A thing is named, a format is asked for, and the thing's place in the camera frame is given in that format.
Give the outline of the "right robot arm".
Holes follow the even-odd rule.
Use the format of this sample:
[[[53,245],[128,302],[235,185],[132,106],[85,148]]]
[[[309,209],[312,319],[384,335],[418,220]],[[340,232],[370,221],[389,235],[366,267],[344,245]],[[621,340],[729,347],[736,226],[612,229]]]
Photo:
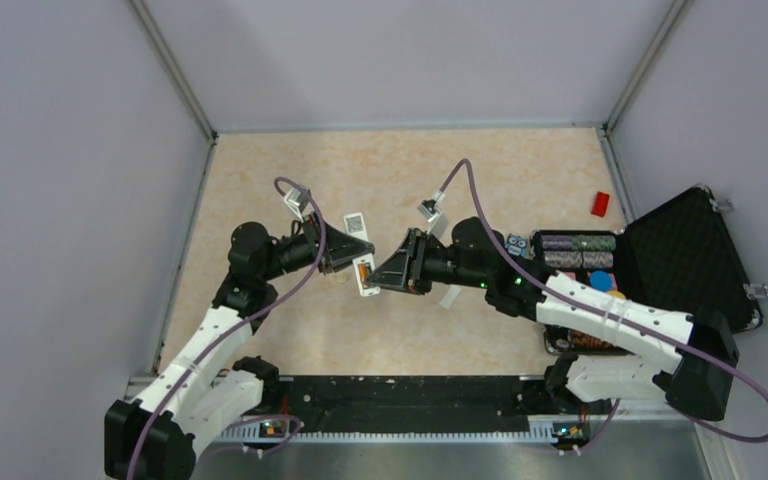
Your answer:
[[[700,420],[724,418],[739,358],[725,316],[692,313],[615,297],[540,261],[500,249],[503,238],[477,217],[460,221],[452,242],[418,228],[367,281],[424,295],[436,283],[483,290],[487,304],[511,317],[558,326],[624,350],[622,356],[572,354],[546,373],[546,397],[560,412],[605,399],[662,400]]]

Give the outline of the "white remote control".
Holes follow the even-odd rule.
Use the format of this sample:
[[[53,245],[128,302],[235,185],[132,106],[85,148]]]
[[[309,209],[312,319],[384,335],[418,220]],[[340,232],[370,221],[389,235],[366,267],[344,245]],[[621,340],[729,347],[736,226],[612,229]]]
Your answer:
[[[369,242],[366,222],[361,212],[343,216],[344,231],[355,239]],[[361,297],[371,297],[380,293],[380,288],[368,283],[368,277],[375,268],[374,253],[365,253],[353,260],[353,268],[358,291]]]

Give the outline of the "orange AAA battery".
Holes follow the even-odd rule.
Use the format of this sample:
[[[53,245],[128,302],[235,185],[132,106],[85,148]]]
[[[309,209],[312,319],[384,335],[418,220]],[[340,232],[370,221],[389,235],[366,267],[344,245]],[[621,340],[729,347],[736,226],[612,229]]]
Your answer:
[[[366,286],[367,285],[367,279],[369,276],[369,269],[368,266],[364,263],[360,263],[358,265],[358,273],[361,283]]]

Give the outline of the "white battery cover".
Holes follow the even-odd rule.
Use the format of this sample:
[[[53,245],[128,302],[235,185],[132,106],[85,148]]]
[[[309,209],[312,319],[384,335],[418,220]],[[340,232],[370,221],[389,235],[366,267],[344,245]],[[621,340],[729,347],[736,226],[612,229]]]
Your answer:
[[[444,309],[450,309],[461,293],[462,288],[457,285],[452,285],[448,288],[446,293],[441,297],[438,304]]]

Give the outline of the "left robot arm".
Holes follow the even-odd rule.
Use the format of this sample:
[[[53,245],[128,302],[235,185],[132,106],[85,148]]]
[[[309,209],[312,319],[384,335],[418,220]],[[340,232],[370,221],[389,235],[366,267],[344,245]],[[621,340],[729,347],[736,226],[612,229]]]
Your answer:
[[[277,369],[267,362],[246,357],[222,382],[214,380],[274,309],[272,280],[300,269],[339,272],[374,253],[362,214],[349,214],[343,223],[338,230],[311,213],[294,221],[287,237],[275,238],[257,222],[233,231],[229,271],[193,336],[151,384],[107,410],[108,477],[188,479],[232,423],[277,407]]]

